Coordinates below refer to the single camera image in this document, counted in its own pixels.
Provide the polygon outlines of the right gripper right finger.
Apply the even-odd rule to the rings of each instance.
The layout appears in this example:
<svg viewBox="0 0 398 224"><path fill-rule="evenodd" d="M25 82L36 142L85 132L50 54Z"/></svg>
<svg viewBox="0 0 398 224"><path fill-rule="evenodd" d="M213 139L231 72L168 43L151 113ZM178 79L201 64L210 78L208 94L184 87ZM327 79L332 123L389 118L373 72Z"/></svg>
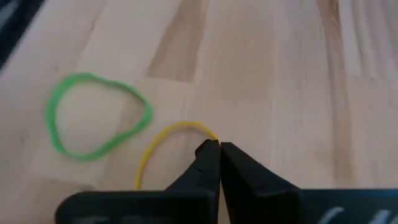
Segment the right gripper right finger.
<svg viewBox="0 0 398 224"><path fill-rule="evenodd" d="M302 224L299 188L231 142L221 144L221 184L231 224Z"/></svg>

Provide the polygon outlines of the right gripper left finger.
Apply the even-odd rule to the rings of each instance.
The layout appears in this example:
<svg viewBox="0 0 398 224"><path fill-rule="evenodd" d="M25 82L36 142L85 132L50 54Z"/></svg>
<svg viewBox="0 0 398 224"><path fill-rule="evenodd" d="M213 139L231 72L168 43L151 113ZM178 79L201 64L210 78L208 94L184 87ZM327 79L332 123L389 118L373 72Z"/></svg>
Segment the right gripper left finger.
<svg viewBox="0 0 398 224"><path fill-rule="evenodd" d="M207 139L195 150L195 160L166 191L220 189L221 149L218 140Z"/></svg>

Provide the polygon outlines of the yellow rubber band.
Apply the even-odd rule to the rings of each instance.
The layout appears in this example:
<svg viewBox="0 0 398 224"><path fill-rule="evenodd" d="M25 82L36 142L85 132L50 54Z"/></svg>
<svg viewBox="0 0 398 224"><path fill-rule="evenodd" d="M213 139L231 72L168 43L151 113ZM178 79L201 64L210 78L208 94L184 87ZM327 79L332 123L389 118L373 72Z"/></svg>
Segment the yellow rubber band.
<svg viewBox="0 0 398 224"><path fill-rule="evenodd" d="M177 123L171 124L170 126L167 126L164 130L162 130L154 140L146 147L143 157L139 163L139 168L137 171L137 175L134 181L134 189L135 190L140 190L141 189L141 184L142 184L142 177L144 176L144 171L146 168L146 165L155 149L155 147L165 138L168 134L170 134L173 130L182 128L182 127L193 127L197 128L200 131L203 131L212 140L219 140L218 136L214 131L212 131L208 126L204 125L203 123L197 122L197 121L179 121Z"/></svg>

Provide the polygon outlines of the green rubber band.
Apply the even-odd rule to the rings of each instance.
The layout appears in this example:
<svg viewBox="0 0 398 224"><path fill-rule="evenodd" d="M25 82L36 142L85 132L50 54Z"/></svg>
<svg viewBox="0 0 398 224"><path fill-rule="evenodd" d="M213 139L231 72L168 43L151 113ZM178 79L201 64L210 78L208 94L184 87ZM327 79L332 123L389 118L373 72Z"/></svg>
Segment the green rubber band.
<svg viewBox="0 0 398 224"><path fill-rule="evenodd" d="M56 124L57 108L62 98L64 97L64 95L66 95L69 89L71 89L79 82L85 81L98 82L103 85L109 85L113 88L125 90L141 99L141 101L144 103L145 111L141 120L135 126L125 132L116 134L95 151L88 154L74 154L66 149L61 140L60 132L58 131ZM114 149L116 146L120 145L123 141L141 132L152 121L153 115L154 108L152 104L136 87L127 83L119 82L117 80L110 80L104 77L100 77L95 75L94 73L78 72L67 75L58 83L57 86L53 88L52 94L47 100L47 106L45 109L45 122L50 135L50 141L56 151L72 159L91 161L103 157L107 153L111 152L111 150Z"/></svg>

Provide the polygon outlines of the black metal table frame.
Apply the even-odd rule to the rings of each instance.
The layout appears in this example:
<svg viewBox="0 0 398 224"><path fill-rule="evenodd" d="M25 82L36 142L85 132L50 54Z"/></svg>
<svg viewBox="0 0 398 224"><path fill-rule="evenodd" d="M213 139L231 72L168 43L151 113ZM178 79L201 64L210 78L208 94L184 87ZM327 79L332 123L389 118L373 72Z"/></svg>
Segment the black metal table frame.
<svg viewBox="0 0 398 224"><path fill-rule="evenodd" d="M0 69L45 0L0 0Z"/></svg>

